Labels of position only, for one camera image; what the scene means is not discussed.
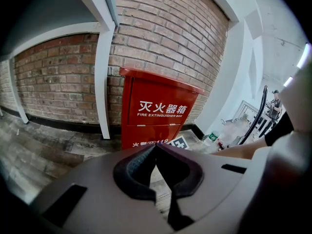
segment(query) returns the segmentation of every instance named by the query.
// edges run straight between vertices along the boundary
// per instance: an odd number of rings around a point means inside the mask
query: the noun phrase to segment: red fire extinguisher box
[[[121,67],[125,76],[121,145],[123,149],[174,139],[201,88],[155,73]]]

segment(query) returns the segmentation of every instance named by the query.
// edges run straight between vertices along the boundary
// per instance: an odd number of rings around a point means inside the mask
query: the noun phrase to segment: wooden floor
[[[33,122],[24,124],[18,117],[3,114],[0,119],[2,174],[9,189],[26,203],[30,203],[47,184],[83,161],[121,150],[121,136],[101,140],[97,134],[60,130]],[[198,151],[206,147],[191,130],[179,135]],[[150,187],[156,191],[156,207],[166,217],[171,191],[157,167],[152,173]]]

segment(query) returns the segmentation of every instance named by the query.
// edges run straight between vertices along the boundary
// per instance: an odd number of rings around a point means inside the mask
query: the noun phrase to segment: ceiling
[[[283,0],[256,0],[263,23],[263,77],[284,84],[298,68],[308,41]]]

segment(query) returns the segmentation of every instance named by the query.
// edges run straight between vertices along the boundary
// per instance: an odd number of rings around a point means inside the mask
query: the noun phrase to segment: white chinese characters
[[[165,107],[165,105],[163,105],[163,106],[161,106],[161,105],[162,105],[162,103],[160,103],[160,105],[158,107],[158,105],[156,104],[157,109],[154,110],[153,112],[157,112],[158,110],[160,110],[163,113],[164,111],[162,111],[162,109]]]
[[[177,108],[177,105],[169,104],[169,106],[167,107],[166,113],[168,113],[168,114],[174,114],[175,111],[176,111],[176,108]]]
[[[186,108],[187,106],[179,106],[179,109],[177,110],[177,114],[183,114]]]
[[[141,100],[140,101],[141,108],[139,109],[139,111],[146,110],[147,112],[150,112],[151,111],[150,107],[152,106],[152,104],[153,104],[152,102]],[[155,104],[155,106],[156,106],[156,109],[153,110],[153,113],[157,111],[163,113],[164,112],[163,109],[165,108],[166,105],[162,105],[162,102],[161,102],[159,105]],[[187,106],[179,106],[178,110],[177,108],[178,108],[178,105],[169,104],[169,106],[165,110],[167,114],[174,114],[175,112],[177,114],[183,114],[185,110],[187,109]]]
[[[146,109],[148,112],[150,112],[151,110],[149,110],[148,108],[151,107],[152,104],[153,104],[152,102],[140,101],[140,105],[141,105],[142,108],[139,109],[139,111],[142,111],[142,110]]]

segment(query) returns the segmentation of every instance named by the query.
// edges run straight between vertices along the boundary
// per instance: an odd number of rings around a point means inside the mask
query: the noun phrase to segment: ceiling light
[[[284,87],[287,87],[289,85],[289,83],[291,83],[292,80],[293,80],[293,78],[289,77],[288,80],[284,83]]]
[[[303,64],[305,63],[306,59],[308,58],[310,50],[311,50],[311,44],[307,43],[306,46],[304,47],[304,50],[303,50],[302,56],[300,58],[300,61],[297,64],[298,68],[301,68],[303,66]]]

